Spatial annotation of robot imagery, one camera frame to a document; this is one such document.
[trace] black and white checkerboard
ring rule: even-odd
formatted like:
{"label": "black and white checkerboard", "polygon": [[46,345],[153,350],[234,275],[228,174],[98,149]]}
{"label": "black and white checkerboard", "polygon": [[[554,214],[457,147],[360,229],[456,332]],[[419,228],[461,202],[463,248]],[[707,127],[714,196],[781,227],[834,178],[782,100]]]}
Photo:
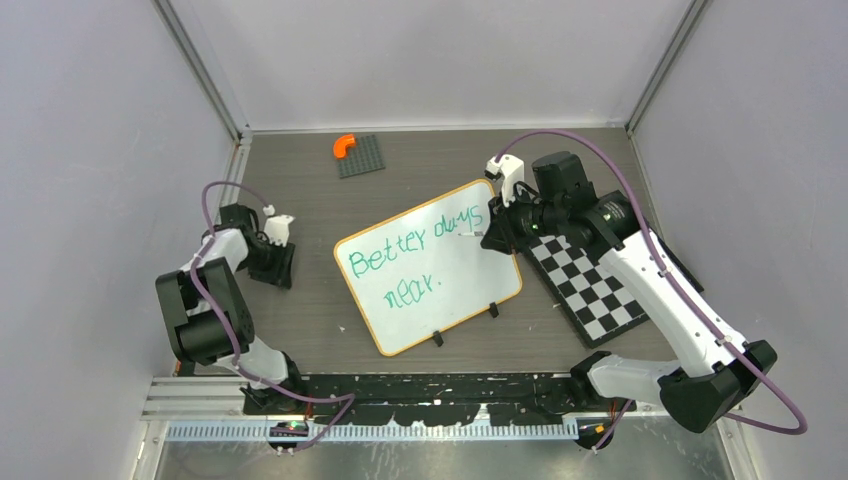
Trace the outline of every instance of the black and white checkerboard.
{"label": "black and white checkerboard", "polygon": [[621,282],[565,237],[535,238],[523,253],[590,348],[648,320]]}

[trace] whiteboard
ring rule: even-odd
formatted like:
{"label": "whiteboard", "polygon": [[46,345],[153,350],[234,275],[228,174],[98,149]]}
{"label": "whiteboard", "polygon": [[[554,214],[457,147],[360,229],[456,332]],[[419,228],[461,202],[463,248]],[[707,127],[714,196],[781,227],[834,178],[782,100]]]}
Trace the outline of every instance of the whiteboard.
{"label": "whiteboard", "polygon": [[491,185],[476,180],[336,244],[333,254],[377,349],[398,353],[521,291],[513,255],[480,247]]}

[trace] metal frame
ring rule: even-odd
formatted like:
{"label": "metal frame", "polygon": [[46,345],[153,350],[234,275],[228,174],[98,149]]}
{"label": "metal frame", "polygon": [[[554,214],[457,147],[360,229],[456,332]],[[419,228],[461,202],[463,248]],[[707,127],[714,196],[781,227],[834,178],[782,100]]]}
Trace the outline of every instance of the metal frame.
{"label": "metal frame", "polygon": [[[250,422],[268,422],[282,420],[300,420],[301,416],[245,416],[242,411],[243,394],[239,387],[247,381],[235,376],[200,377],[157,377],[153,379],[147,396],[140,422],[144,425],[144,438],[138,451],[136,468],[132,480],[153,480],[156,475],[164,443],[167,441],[169,427],[183,425],[186,421],[214,420],[216,425],[232,423],[233,426],[251,426]],[[569,413],[563,415],[563,425],[574,424],[578,420],[606,418],[606,412]],[[650,404],[637,404],[635,411],[625,413],[628,417],[668,417],[662,407]],[[730,463],[733,475],[739,479],[759,478],[757,468],[752,461],[747,439],[739,423],[721,419],[716,422],[721,434],[722,444]],[[363,441],[374,441],[373,437]],[[407,441],[408,438],[387,439],[387,441]]]}
{"label": "metal frame", "polygon": [[628,120],[624,126],[624,129],[627,130],[628,136],[633,136],[633,133],[639,126],[639,123],[642,121],[642,117],[645,116],[648,106],[650,106],[651,101],[653,101],[654,96],[656,96],[660,85],[662,85],[668,75],[668,72],[674,65],[674,62],[680,56],[680,52],[683,51],[683,48],[689,41],[695,27],[698,26],[698,22],[707,7],[711,4],[712,0],[693,0],[692,3],[689,4],[686,14],[683,16],[683,19],[677,26],[677,30],[675,30],[674,35],[671,37],[671,43],[668,45],[668,48],[666,48],[662,59],[660,59],[660,63],[657,64],[657,68],[651,75],[648,85],[645,87],[645,90],[642,92],[642,96],[636,103],[636,108],[633,110],[630,120]]}
{"label": "metal frame", "polygon": [[[171,36],[174,38],[178,48],[183,53],[186,61],[189,64],[190,69],[194,73],[198,82],[200,83],[201,89],[206,94],[210,103],[212,104],[215,112],[218,114],[218,117],[221,119],[221,122],[224,124],[227,131],[233,137],[233,139],[238,140],[241,138],[241,134],[245,131],[249,131],[250,125],[247,123],[246,116],[241,112],[238,103],[236,102],[235,95],[232,92],[229,84],[226,82],[225,74],[220,69],[217,68],[218,79],[217,81],[213,80],[213,75],[210,73],[210,67],[216,67],[217,63],[215,59],[211,59],[211,63],[207,65],[204,63],[203,58],[199,52],[199,49],[195,45],[196,42],[200,41],[200,43],[204,43],[205,37],[202,35],[202,27],[196,18],[186,18],[185,12],[183,15],[179,15],[177,13],[177,9],[174,8],[174,2],[179,0],[151,0],[156,9],[159,11],[159,14],[162,17],[163,22],[168,27],[168,30],[171,33]],[[632,136],[635,132],[636,128],[639,125],[639,122],[642,120],[645,112],[647,111],[648,106],[651,101],[654,99],[654,96],[657,93],[662,82],[665,80],[669,70],[673,66],[674,62],[677,60],[680,52],[686,46],[692,32],[698,24],[703,13],[706,11],[707,7],[712,3],[712,0],[692,0],[689,4],[689,7],[686,9],[686,12],[681,19],[680,23],[677,26],[677,29],[672,36],[671,42],[663,53],[662,58],[657,64],[656,69],[651,75],[648,84],[643,90],[642,94],[639,97],[638,102],[636,103],[636,107],[633,110],[633,113],[630,115],[630,118],[624,122],[623,124],[620,122],[587,122],[585,124],[576,124],[570,126],[570,128],[597,128],[597,127],[607,127],[607,128],[617,128],[623,126],[627,131],[627,134]],[[191,10],[191,5],[186,4],[184,10]],[[189,21],[192,23],[193,30],[195,34],[190,36],[188,33],[188,29],[186,28],[185,22]],[[201,45],[205,47],[203,50],[206,51],[206,55],[213,56],[211,45]],[[468,128],[482,128],[482,129],[515,129],[515,128],[561,128],[561,124],[557,125],[515,125],[515,124],[505,124],[505,125],[485,125],[473,127],[469,125],[436,125],[436,126],[414,126],[403,128],[402,130],[411,130],[411,131],[422,131],[422,130],[458,130],[458,129],[468,129]],[[397,131],[397,128],[358,128],[354,130],[341,129],[341,128],[329,128],[329,129],[308,129],[308,130],[262,130],[254,132],[256,134],[268,135],[268,134],[283,134],[283,133],[350,133],[354,132],[374,132],[374,131]]]}
{"label": "metal frame", "polygon": [[195,48],[194,43],[192,43],[191,38],[189,38],[185,25],[179,15],[177,15],[171,0],[152,0],[152,3],[159,12],[160,17],[162,17],[162,22],[168,28],[171,37],[174,39],[174,42],[177,44],[180,52],[182,52],[186,62],[188,62],[188,66],[195,78],[197,78],[201,90],[203,90],[203,93],[206,94],[206,98],[209,99],[209,102],[212,104],[212,108],[215,109],[215,113],[218,115],[221,123],[224,124],[224,128],[227,129],[227,132],[229,132],[233,140],[239,140],[242,128],[237,124],[230,110],[231,107],[227,106],[227,102],[224,101],[218,87],[212,80],[209,70],[203,63],[203,59],[201,59],[200,54],[198,53],[197,48]]}

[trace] white wall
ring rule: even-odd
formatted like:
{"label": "white wall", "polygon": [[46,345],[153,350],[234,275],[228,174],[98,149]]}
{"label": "white wall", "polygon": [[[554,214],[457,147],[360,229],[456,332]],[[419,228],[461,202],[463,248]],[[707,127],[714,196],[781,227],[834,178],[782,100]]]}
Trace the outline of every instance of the white wall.
{"label": "white wall", "polygon": [[[716,309],[777,349],[771,376],[810,421],[756,434],[765,478],[848,467],[846,20],[844,0],[714,2],[637,132],[666,236]],[[743,405],[793,424],[762,387]]]}
{"label": "white wall", "polygon": [[275,130],[622,124],[689,0],[174,3],[234,110]]}
{"label": "white wall", "polygon": [[0,7],[0,471],[128,478],[154,292],[203,230],[230,139],[152,4]]}

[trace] purple cable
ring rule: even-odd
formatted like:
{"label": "purple cable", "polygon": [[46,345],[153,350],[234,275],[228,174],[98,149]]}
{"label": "purple cable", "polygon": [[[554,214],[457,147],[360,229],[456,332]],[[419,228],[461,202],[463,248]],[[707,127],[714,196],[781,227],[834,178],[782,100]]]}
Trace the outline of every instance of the purple cable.
{"label": "purple cable", "polygon": [[610,424],[610,428],[608,428],[608,429],[607,429],[607,431],[606,431],[606,432],[604,432],[604,436],[602,436],[602,437],[601,437],[601,439],[600,439],[600,440],[598,440],[598,443],[596,443],[596,444],[592,447],[592,451],[594,451],[594,452],[595,452],[595,455],[597,455],[597,454],[598,454],[598,449],[599,449],[599,448],[601,448],[601,445],[603,445],[603,444],[604,444],[604,442],[606,442],[606,441],[607,441],[607,439],[609,438],[609,436],[610,436],[610,435],[612,435],[612,430],[615,428],[615,426],[616,426],[616,425],[618,425],[618,422],[620,422],[620,421],[621,421],[621,418],[622,418],[622,417],[624,417],[624,412],[626,412],[626,411],[627,411],[627,409],[628,409],[628,408],[630,408],[630,404],[631,404],[631,403],[633,403],[633,400],[632,400],[632,399],[629,399],[629,398],[627,399],[627,401],[626,401],[626,402],[624,402],[624,406],[623,406],[623,407],[621,407],[621,411],[620,411],[620,412],[618,412],[618,416],[616,416],[616,417],[612,420],[612,423]]}
{"label": "purple cable", "polygon": [[[533,135],[559,135],[560,137],[570,138],[574,140],[589,150],[591,150],[595,155],[597,155],[609,169],[612,171],[615,178],[618,179],[618,182],[621,184],[622,188],[624,188],[624,192],[627,195],[627,198],[630,199],[630,203],[633,206],[633,213],[636,215],[636,220],[639,222],[639,229],[642,231],[642,236],[645,238],[645,243],[648,245],[648,250],[651,252],[651,255],[654,257],[654,261],[659,267],[660,271],[666,271],[666,263],[662,259],[662,256],[659,254],[656,245],[654,245],[653,240],[651,239],[650,230],[648,229],[648,224],[645,222],[645,216],[642,214],[642,208],[639,206],[639,202],[636,200],[636,195],[633,193],[633,189],[630,188],[630,184],[627,183],[627,180],[624,178],[624,174],[621,173],[621,170],[613,163],[612,159],[610,159],[607,154],[605,154],[597,145],[589,141],[588,139],[577,135],[576,133],[571,133],[567,130],[534,130],[532,132],[525,133],[523,135],[519,135],[515,139],[513,139],[506,147],[501,149],[495,157],[495,163],[499,163],[501,161],[501,157],[506,154],[506,152],[513,147],[516,143],[524,140],[527,137],[532,137]],[[701,320],[705,327],[716,337],[716,339],[723,339],[725,337],[724,333],[712,322],[712,320],[707,317],[707,315],[698,307],[698,305],[692,300],[691,297],[683,290],[683,287],[677,281],[677,279],[671,273],[666,274],[663,278],[668,280],[668,283],[671,285],[671,288],[680,295],[680,298],[683,302],[692,310],[692,312]],[[753,420],[747,417],[743,417],[737,415],[735,413],[727,413],[725,416],[730,418],[731,420],[736,420],[738,422],[747,423],[748,425],[752,425],[754,427],[759,427],[764,430],[768,430],[771,432],[782,433],[785,435],[801,435],[807,431],[807,419],[804,417],[804,414],[795,405],[788,395],[786,395],[774,382],[771,381],[759,368],[756,367],[750,360],[745,358],[742,352],[739,351],[732,343],[725,342],[724,347],[739,360],[742,365],[754,374],[758,380],[760,380],[763,385],[768,387],[772,393],[783,402],[784,405],[792,412],[792,415],[795,416],[795,419],[798,420],[798,426],[796,428],[787,428],[787,427],[778,427],[775,425],[771,425],[768,423],[760,422],[759,420]]]}
{"label": "purple cable", "polygon": [[298,445],[297,448],[294,449],[295,452],[299,452],[301,450],[305,450],[305,449],[311,447],[312,445],[315,444],[315,442],[318,441],[318,439],[323,437],[333,427],[333,425],[335,425],[336,422],[338,422],[341,419],[341,417],[345,414],[345,412],[347,412],[347,410],[351,407],[351,405],[353,405],[353,400],[356,398],[356,396],[352,393],[349,393],[347,395],[342,395],[341,397],[336,397],[336,398],[304,397],[303,395],[298,395],[297,393],[291,392],[291,391],[286,390],[285,388],[283,388],[279,385],[276,385],[272,382],[269,382],[268,380],[265,380],[264,378],[260,378],[256,375],[248,372],[247,370],[242,369],[239,366],[238,361],[239,361],[239,358],[241,357],[241,347],[239,346],[238,337],[236,337],[236,332],[233,330],[232,325],[230,325],[230,321],[229,321],[229,319],[227,319],[227,316],[224,314],[224,310],[221,308],[220,305],[218,305],[218,302],[215,301],[215,298],[212,297],[212,294],[209,293],[209,290],[207,290],[203,286],[203,284],[200,282],[200,278],[197,275],[197,267],[200,264],[201,259],[209,252],[209,249],[212,248],[212,245],[215,243],[215,239],[216,239],[215,225],[212,221],[212,215],[209,214],[209,207],[206,204],[206,196],[209,193],[210,188],[218,186],[218,185],[231,185],[231,186],[234,186],[234,187],[241,188],[242,190],[244,190],[244,191],[252,194],[254,197],[256,197],[260,202],[262,202],[263,206],[267,207],[270,204],[268,203],[267,200],[265,200],[265,197],[263,197],[256,190],[254,190],[254,189],[252,189],[252,188],[250,188],[246,185],[242,185],[242,184],[236,183],[236,182],[230,182],[230,181],[227,181],[227,180],[219,180],[219,181],[216,181],[216,182],[212,182],[212,183],[206,185],[205,187],[203,187],[203,192],[201,192],[201,205],[203,207],[203,219],[206,221],[206,228],[209,230],[210,238],[209,238],[209,241],[206,242],[203,245],[203,247],[200,249],[200,251],[194,256],[194,259],[191,262],[191,267],[189,268],[189,275],[191,276],[191,281],[194,284],[194,287],[197,289],[197,292],[200,293],[200,296],[203,297],[204,300],[206,300],[206,302],[212,308],[212,311],[215,312],[215,315],[218,317],[218,320],[221,322],[221,326],[224,327],[224,331],[227,333],[227,337],[229,337],[229,339],[230,339],[230,343],[233,346],[233,366],[235,367],[235,369],[239,372],[239,374],[242,377],[244,377],[248,380],[254,381],[254,382],[259,382],[259,383],[261,383],[261,384],[263,384],[263,385],[265,385],[269,388],[272,388],[272,389],[282,393],[283,395],[289,396],[289,397],[291,397],[295,400],[300,400],[301,402],[307,402],[307,403],[341,403],[341,402],[347,400],[347,403],[344,405],[344,407],[342,407],[342,409],[339,410],[339,413],[337,413],[336,416],[333,417],[332,420],[330,420],[330,423],[327,424],[327,427],[324,428],[324,430],[322,430],[321,433],[319,433],[314,438],[312,438],[312,440],[304,442],[303,444]]}

